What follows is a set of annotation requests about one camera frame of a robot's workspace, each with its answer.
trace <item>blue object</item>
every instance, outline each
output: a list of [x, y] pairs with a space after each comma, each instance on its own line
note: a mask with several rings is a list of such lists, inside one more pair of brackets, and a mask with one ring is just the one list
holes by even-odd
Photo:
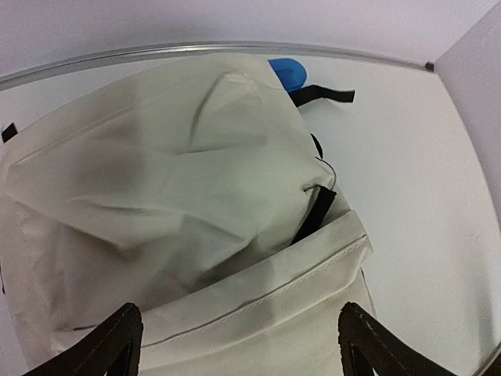
[[293, 92], [303, 87], [306, 82], [306, 69], [294, 59], [280, 58], [269, 60], [276, 75], [287, 92]]

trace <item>metal strip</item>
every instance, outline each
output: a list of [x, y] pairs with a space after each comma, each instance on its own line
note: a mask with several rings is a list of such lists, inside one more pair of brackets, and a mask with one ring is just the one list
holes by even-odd
[[361, 60], [371, 63], [390, 64], [425, 71], [424, 65], [387, 56], [335, 49], [321, 45], [302, 45], [281, 42], [201, 42], [166, 45], [148, 45], [130, 49], [93, 53], [74, 57], [59, 62], [41, 65], [0, 77], [0, 91], [30, 82], [59, 76], [61, 74], [84, 71], [87, 69], [106, 67], [119, 63], [131, 63], [142, 60], [161, 59], [166, 57], [194, 56], [214, 52], [246, 52], [261, 54], [277, 54], [288, 56], [320, 56]]

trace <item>canvas bag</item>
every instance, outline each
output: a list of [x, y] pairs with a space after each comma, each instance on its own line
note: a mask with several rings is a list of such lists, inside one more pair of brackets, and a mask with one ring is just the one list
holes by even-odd
[[144, 374], [339, 371], [339, 309], [370, 309], [370, 244], [338, 195], [326, 225], [288, 247], [334, 177], [266, 60], [134, 74], [0, 158], [0, 265], [31, 367], [134, 302]]

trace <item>bag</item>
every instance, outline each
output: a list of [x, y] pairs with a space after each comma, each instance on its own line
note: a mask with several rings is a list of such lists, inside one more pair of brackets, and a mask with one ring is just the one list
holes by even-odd
[[[0, 264], [30, 367], [134, 302], [144, 375], [340, 373], [337, 315], [371, 309], [371, 247], [266, 60], [134, 74], [0, 153]], [[318, 187], [338, 192], [324, 226], [290, 245]]]

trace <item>white bag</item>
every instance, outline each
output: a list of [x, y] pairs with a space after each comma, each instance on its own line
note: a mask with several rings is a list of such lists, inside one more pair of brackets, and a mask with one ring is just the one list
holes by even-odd
[[268, 62], [233, 54], [134, 74], [15, 136], [0, 265], [30, 367], [134, 302], [144, 374], [339, 374], [370, 244], [338, 194], [288, 247], [311, 188], [334, 184], [316, 155]]

